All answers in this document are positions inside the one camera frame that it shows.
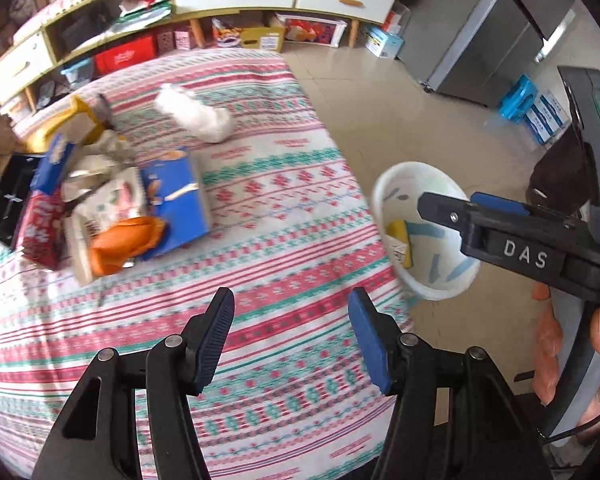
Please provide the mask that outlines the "person's right hand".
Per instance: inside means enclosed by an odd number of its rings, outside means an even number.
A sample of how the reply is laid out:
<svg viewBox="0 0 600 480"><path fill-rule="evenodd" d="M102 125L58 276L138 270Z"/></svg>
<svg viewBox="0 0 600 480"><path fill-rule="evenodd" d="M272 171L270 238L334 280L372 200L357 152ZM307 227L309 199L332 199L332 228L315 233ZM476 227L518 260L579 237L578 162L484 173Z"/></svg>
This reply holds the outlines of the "person's right hand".
<svg viewBox="0 0 600 480"><path fill-rule="evenodd" d="M536 330L533 390L541 403L547 405L555 396L559 379L558 353L562 350L562 328L554 317L550 288L544 284L535 283L532 289L532 298L539 301L544 307ZM593 348L600 354L600 308L593 314L590 337ZM588 404L578 425L584 425L598 416L600 416L600 388Z"/></svg>

